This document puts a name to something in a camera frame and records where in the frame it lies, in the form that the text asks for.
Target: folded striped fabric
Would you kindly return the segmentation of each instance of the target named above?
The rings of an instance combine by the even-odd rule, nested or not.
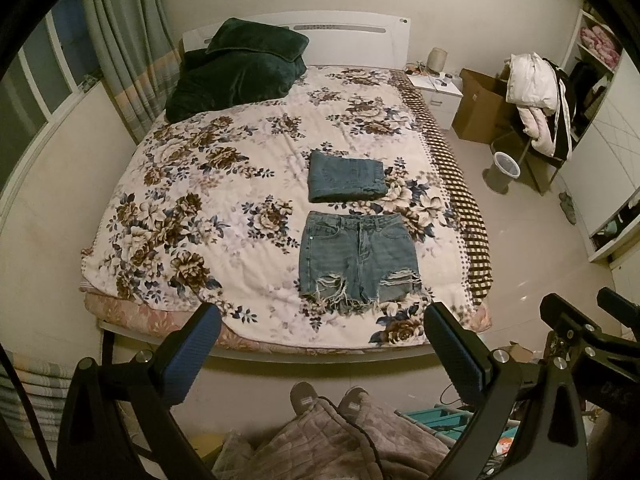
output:
[[[41,359],[7,351],[27,392],[46,440],[57,441],[62,411],[74,370]],[[0,416],[15,436],[34,438],[26,411],[7,371],[0,366]]]

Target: shorts waistband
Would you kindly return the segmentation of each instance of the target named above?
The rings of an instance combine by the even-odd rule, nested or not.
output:
[[[311,211],[306,217],[306,221],[322,221],[326,224],[340,227],[342,229],[383,229],[389,225],[402,224],[402,217],[399,213],[391,215],[335,215],[331,213],[321,213]]]

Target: dark green velvet blanket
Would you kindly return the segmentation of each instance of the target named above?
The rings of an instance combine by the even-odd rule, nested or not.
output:
[[[209,48],[186,52],[166,104],[169,122],[208,110],[284,97],[306,66],[308,38],[293,30],[230,18]]]

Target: striped curtain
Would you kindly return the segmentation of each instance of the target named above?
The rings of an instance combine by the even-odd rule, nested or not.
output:
[[[161,0],[82,0],[107,85],[137,142],[162,113],[180,72]]]
[[[56,442],[74,370],[14,352],[6,353],[29,396],[44,438]],[[18,393],[1,365],[0,414],[15,436],[33,438]]]

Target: bed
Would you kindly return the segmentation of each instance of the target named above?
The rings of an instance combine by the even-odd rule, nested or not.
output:
[[[422,313],[431,301],[466,328],[486,329],[486,230],[440,129],[400,70],[409,21],[337,11],[248,19],[308,35],[307,72],[282,99],[175,124],[158,118],[83,252],[89,312],[105,330],[150,340],[209,301],[225,323],[216,346],[244,358],[427,352]],[[219,25],[185,33],[185,51],[206,46]],[[310,204],[313,149],[382,160],[387,196]],[[312,210],[400,213],[422,291],[348,314],[300,298],[298,248]]]

